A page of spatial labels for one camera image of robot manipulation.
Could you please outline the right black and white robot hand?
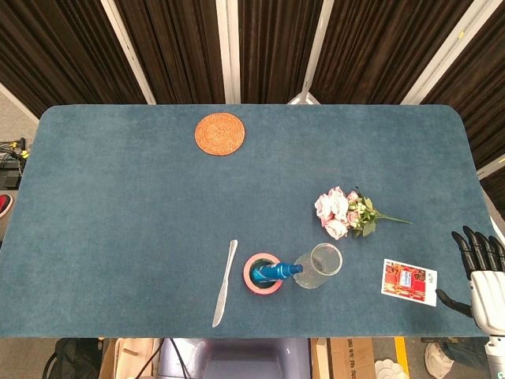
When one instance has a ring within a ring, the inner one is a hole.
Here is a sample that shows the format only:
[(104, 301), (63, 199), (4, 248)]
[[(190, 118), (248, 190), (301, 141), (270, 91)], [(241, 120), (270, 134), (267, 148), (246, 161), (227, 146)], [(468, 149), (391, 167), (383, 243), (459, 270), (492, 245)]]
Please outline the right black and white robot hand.
[(503, 336), (504, 246), (492, 235), (487, 237), (467, 226), (462, 230), (462, 234), (452, 231), (451, 236), (461, 254), (471, 303), (457, 302), (440, 288), (436, 296), (448, 308), (472, 318), (484, 334)]

